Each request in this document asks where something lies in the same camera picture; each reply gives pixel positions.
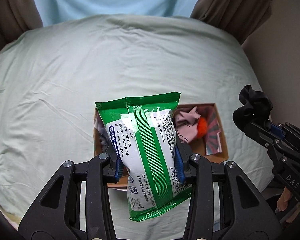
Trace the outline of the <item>person's right hand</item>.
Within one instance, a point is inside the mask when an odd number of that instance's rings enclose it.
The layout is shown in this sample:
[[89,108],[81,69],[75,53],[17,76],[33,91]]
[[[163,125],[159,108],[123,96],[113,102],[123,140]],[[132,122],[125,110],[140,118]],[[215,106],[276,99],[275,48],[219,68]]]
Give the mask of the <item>person's right hand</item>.
[[[283,193],[277,201],[277,210],[285,211],[285,209],[288,207],[288,201],[292,198],[292,196],[293,194],[289,191],[287,187],[285,187]],[[297,206],[297,210],[293,213],[295,217],[300,213],[300,204],[298,204]]]

